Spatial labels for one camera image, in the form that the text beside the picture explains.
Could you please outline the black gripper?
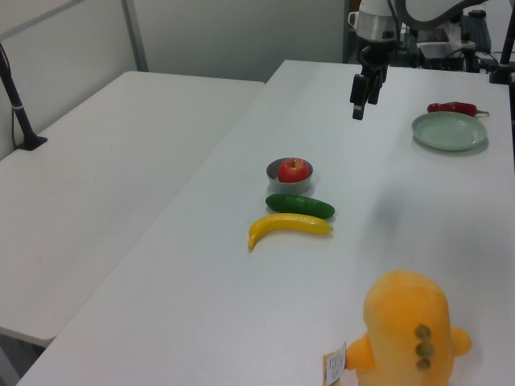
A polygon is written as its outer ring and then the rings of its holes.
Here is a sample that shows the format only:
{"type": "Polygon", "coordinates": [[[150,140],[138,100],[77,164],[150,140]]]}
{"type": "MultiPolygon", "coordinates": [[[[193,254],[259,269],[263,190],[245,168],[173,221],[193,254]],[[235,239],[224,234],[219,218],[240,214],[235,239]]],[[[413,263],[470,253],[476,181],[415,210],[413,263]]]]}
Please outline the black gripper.
{"type": "Polygon", "coordinates": [[[356,74],[352,82],[350,103],[352,118],[363,119],[366,101],[376,105],[383,85],[383,78],[392,62],[392,42],[364,41],[359,49],[360,74],[356,74]]]}

